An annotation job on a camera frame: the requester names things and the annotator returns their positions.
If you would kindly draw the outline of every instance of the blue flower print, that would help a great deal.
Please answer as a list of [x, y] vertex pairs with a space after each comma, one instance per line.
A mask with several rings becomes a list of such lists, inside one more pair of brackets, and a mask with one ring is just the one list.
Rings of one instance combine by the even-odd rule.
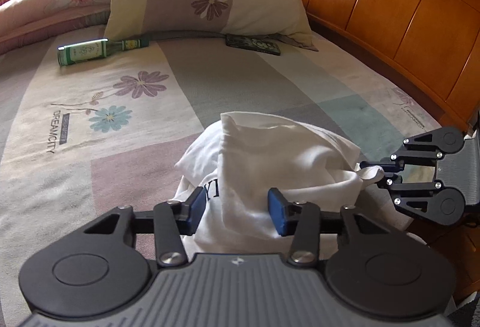
[[109, 109], [102, 108], [96, 111], [95, 114], [97, 116], [88, 119], [88, 121], [93, 123], [90, 126], [93, 131], [101, 130], [103, 133], [106, 133], [110, 128], [114, 131], [119, 131], [122, 126], [128, 124], [128, 119], [131, 119], [130, 113], [131, 111], [126, 111], [124, 106], [116, 107], [112, 105]]

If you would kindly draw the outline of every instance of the wooden bed frame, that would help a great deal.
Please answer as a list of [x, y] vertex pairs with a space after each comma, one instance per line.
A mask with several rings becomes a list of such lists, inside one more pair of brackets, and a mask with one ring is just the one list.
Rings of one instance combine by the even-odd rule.
[[480, 0], [302, 0], [312, 29], [466, 131], [480, 105]]

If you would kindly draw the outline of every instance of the white cloth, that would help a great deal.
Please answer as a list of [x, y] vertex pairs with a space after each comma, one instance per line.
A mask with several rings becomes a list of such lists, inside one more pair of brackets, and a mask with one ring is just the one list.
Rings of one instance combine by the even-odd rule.
[[[183, 174], [176, 200], [197, 186], [208, 202], [195, 235], [183, 239], [194, 253], [285, 253], [267, 208], [278, 188], [289, 201], [309, 201], [336, 211], [354, 204], [360, 190], [383, 177], [380, 167], [354, 171], [360, 149], [325, 129], [279, 116], [230, 112], [208, 126], [175, 167]], [[322, 235], [321, 257], [337, 250], [335, 235]]]

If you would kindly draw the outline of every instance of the bedspread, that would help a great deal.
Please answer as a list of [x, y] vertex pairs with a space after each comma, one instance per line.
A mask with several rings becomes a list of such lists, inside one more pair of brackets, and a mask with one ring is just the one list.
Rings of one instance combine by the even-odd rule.
[[[222, 112], [315, 124], [368, 159], [438, 127], [394, 84], [318, 35], [320, 52], [279, 43], [278, 57], [223, 39], [175, 39], [59, 68], [58, 46], [103, 31], [79, 29], [0, 56], [0, 326], [28, 315], [17, 275], [30, 255], [112, 207], [150, 210], [172, 198], [174, 164]], [[428, 175], [412, 168], [406, 178]], [[408, 223], [375, 186], [358, 204], [399, 228]], [[151, 241], [139, 236], [137, 249], [153, 255]]]

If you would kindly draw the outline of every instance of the green glass bottle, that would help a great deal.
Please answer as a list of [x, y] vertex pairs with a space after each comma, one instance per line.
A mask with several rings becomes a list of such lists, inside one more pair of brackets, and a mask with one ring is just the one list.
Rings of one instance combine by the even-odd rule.
[[147, 46], [147, 39], [122, 41], [100, 39], [70, 44], [58, 48], [58, 64], [60, 66], [68, 66], [69, 64], [106, 58], [116, 52], [144, 48]]

